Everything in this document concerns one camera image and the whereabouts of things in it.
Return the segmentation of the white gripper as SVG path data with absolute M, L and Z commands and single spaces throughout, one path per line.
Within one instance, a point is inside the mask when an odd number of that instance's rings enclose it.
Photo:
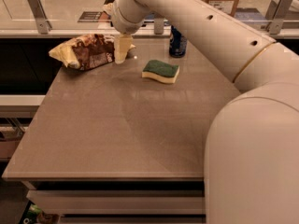
M 103 10 L 110 16 L 113 27 L 125 35 L 114 38 L 115 63 L 123 63 L 128 51 L 133 47 L 132 34 L 136 33 L 145 18 L 145 7 L 135 0 L 114 0 L 103 5 Z

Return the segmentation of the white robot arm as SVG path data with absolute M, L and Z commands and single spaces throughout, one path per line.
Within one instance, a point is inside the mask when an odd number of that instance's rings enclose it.
M 122 35 L 151 12 L 167 19 L 217 72 L 210 95 L 234 92 L 206 135 L 206 224 L 299 224 L 297 54 L 201 0 L 114 0 L 104 10 Z

